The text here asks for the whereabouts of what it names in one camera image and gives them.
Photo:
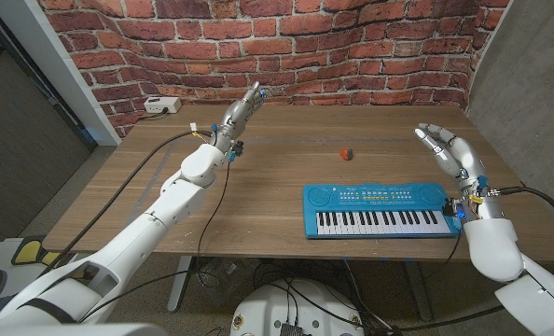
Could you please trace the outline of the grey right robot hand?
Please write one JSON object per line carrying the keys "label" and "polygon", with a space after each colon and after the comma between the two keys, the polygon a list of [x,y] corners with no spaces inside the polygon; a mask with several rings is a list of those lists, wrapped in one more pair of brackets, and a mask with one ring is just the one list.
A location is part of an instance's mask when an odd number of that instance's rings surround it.
{"label": "grey right robot hand", "polygon": [[465,139],[429,123],[420,123],[414,133],[432,151],[440,169],[454,180],[467,221],[504,217],[497,199],[491,196],[486,168]]}

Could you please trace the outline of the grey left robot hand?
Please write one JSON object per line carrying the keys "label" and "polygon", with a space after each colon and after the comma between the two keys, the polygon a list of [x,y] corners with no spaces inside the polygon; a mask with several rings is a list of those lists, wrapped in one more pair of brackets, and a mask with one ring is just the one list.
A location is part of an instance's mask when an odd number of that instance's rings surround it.
{"label": "grey left robot hand", "polygon": [[257,81],[241,100],[232,103],[224,114],[222,122],[212,137],[214,147],[227,153],[243,133],[247,121],[263,105],[265,92]]}

